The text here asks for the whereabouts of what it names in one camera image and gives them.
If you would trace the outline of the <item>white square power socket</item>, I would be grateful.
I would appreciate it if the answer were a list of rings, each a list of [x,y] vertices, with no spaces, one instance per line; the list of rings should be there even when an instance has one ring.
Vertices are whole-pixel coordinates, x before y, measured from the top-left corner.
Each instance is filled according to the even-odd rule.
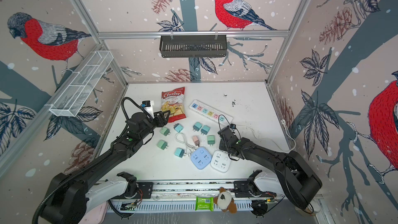
[[[212,156],[212,160],[210,162],[210,166],[222,173],[226,173],[230,167],[231,159],[229,154],[221,151],[216,150]]]

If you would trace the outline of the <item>pink plug adapter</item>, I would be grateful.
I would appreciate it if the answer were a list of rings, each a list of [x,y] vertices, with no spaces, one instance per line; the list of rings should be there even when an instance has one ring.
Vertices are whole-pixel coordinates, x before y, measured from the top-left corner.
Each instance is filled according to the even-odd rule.
[[[196,135],[192,137],[192,140],[193,140],[195,146],[200,147],[200,140]]]

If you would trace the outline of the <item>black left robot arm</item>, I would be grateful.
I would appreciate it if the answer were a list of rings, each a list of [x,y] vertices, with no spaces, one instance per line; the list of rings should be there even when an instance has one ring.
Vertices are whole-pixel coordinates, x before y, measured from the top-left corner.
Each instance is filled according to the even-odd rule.
[[[89,198],[86,195],[97,181],[137,153],[146,144],[144,138],[154,135],[156,128],[168,123],[170,111],[150,115],[142,105],[135,106],[140,112],[129,116],[124,103],[121,103],[126,125],[108,151],[83,168],[70,174],[60,173],[51,180],[44,199],[32,217],[32,223],[37,224],[39,218],[52,224],[79,223],[88,210]]]

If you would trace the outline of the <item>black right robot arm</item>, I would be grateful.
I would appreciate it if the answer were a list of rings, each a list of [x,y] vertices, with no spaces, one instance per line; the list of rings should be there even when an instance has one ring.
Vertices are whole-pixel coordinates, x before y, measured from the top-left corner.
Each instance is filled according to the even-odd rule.
[[[284,195],[305,210],[322,187],[320,178],[296,151],[289,153],[261,147],[247,138],[238,138],[230,128],[218,131],[222,149],[233,157],[255,162],[276,174]]]

